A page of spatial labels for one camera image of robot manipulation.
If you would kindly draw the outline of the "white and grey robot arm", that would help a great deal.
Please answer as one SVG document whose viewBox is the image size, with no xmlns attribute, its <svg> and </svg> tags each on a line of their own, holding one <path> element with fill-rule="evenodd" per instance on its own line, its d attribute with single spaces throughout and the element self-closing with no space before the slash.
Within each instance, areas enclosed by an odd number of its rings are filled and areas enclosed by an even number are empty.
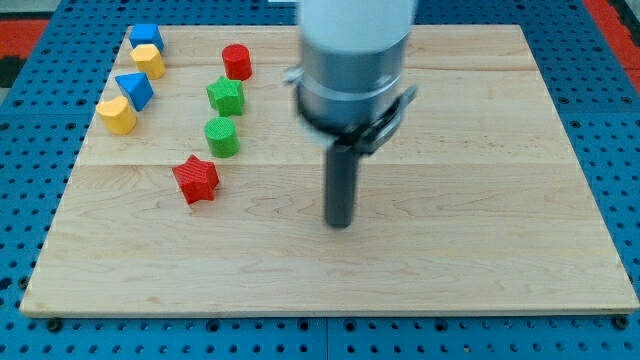
<svg viewBox="0 0 640 360">
<path fill-rule="evenodd" d="M 327 147 L 372 154 L 398 129 L 416 87 L 399 91 L 415 0 L 302 0 L 300 63 L 287 70 L 298 118 Z"/>
</svg>

